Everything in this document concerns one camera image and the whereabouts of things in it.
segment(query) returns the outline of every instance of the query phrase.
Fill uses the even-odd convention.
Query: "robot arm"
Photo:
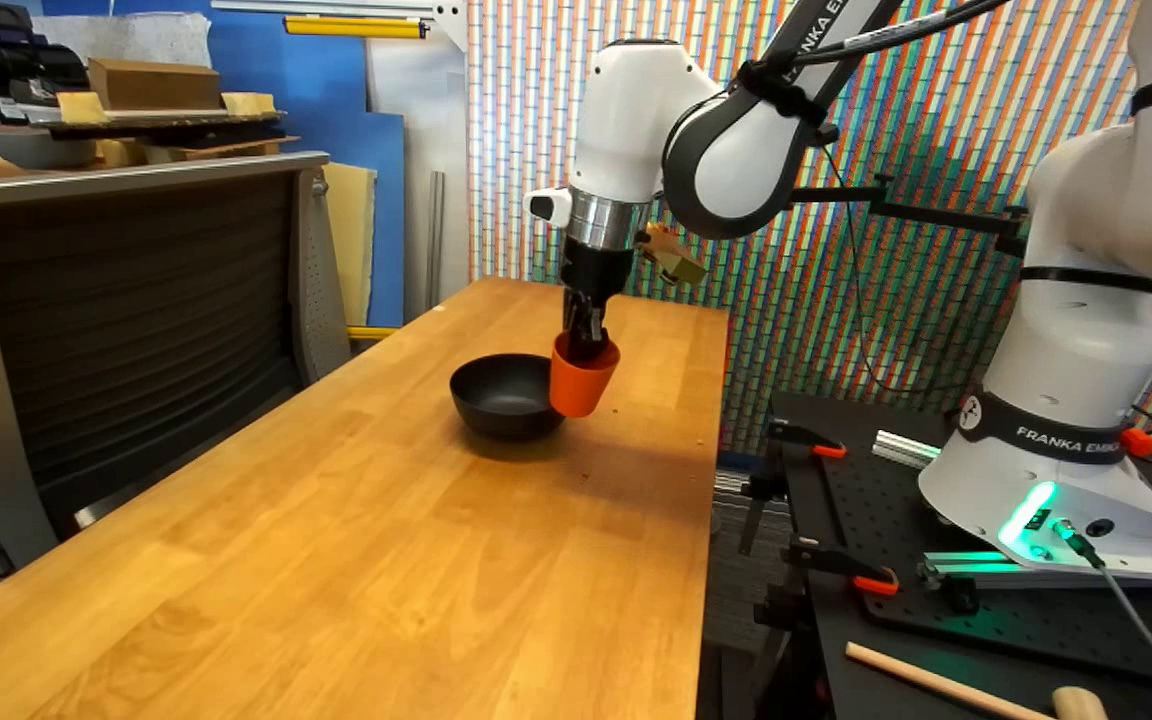
[[[1152,582],[1152,487],[1118,449],[1152,381],[1152,0],[1131,63],[1131,120],[1059,145],[1026,185],[1016,312],[920,494],[1016,564],[1089,571],[1059,536],[1077,528]]]
[[[822,109],[856,58],[998,0],[880,29],[896,3],[798,0],[732,86],[706,79],[675,45],[595,58],[573,187],[530,201],[564,227],[569,364],[607,356],[602,303],[627,281],[636,211],[653,195],[701,237],[762,227],[793,205],[802,147],[827,139]],[[1016,564],[1089,571],[1069,549],[1077,528],[1111,571],[1152,582],[1152,487],[1114,441],[1152,381],[1152,0],[1139,0],[1131,62],[1131,126],[1069,139],[1037,170],[1016,316],[920,494]]]
[[[901,0],[798,0],[762,62],[715,86],[681,45],[607,45],[588,76],[569,187],[530,211],[564,233],[564,356],[607,351],[602,303],[631,270],[654,195],[694,237],[732,239],[793,205],[798,159],[827,139],[822,109],[864,53],[906,45],[1004,0],[973,0],[883,29]]]

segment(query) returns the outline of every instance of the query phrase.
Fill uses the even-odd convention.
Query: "wooden tabletop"
[[[0,583],[0,715],[694,715],[727,316],[611,300],[595,415],[468,449],[449,375],[547,351],[482,281]]]

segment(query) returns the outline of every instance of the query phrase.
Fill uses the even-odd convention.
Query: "floor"
[[[757,545],[743,557],[734,549],[749,499],[734,494],[743,475],[718,473],[713,499],[713,571],[703,613],[703,663],[701,663],[701,720],[753,715],[753,671],[762,644],[762,628],[753,621],[753,606],[773,582],[783,578],[778,549],[788,539],[788,514],[773,504],[759,520]]]

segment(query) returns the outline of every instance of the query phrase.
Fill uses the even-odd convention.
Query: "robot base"
[[[1129,460],[1042,464],[998,441],[950,436],[920,473],[920,494],[1016,567],[1092,578],[1094,567],[1069,549],[1069,532],[1078,532],[1111,578],[1152,583],[1152,487]]]

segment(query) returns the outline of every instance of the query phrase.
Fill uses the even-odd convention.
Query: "green light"
[[[1004,539],[1013,552],[1033,557],[1026,545],[1021,545],[1021,536],[1025,536],[1025,524],[1026,524],[1039,509],[1047,509],[1052,495],[1055,495],[1055,484],[1047,481],[1047,484],[1037,484],[1037,487],[1025,495],[1025,504],[1016,504],[1016,514],[1009,515],[1009,524],[1004,524],[1004,532],[998,532],[998,539]]]

